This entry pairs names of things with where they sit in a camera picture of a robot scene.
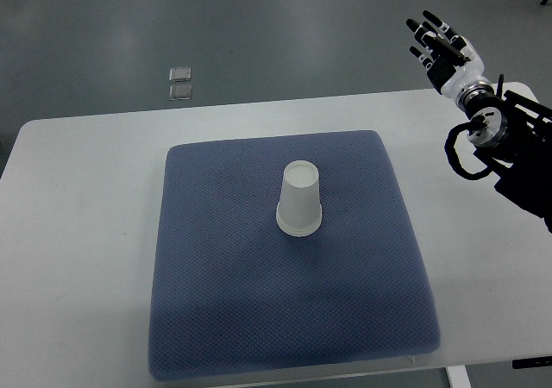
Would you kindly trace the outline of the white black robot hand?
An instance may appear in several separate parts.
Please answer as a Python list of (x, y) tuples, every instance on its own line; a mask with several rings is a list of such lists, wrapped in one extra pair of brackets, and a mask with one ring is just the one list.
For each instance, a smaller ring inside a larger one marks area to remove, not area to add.
[(439, 94), (456, 97), (463, 87), (483, 79), (483, 61), (471, 42), (445, 21), (428, 10), (423, 17), (424, 22), (405, 22), (417, 43), (417, 47), (410, 47), (410, 53)]

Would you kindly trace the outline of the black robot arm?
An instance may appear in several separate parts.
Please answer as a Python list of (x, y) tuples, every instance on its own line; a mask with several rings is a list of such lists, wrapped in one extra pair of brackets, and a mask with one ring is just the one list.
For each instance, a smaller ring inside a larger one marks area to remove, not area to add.
[[(500, 76), (496, 88), (480, 81), (460, 90), (456, 103), (467, 121), (449, 131), (444, 151), (452, 170), (464, 179), (496, 174), (496, 192), (551, 228), (551, 109), (504, 91), (503, 83)], [(455, 150), (462, 133), (484, 169), (469, 172), (462, 166)]]

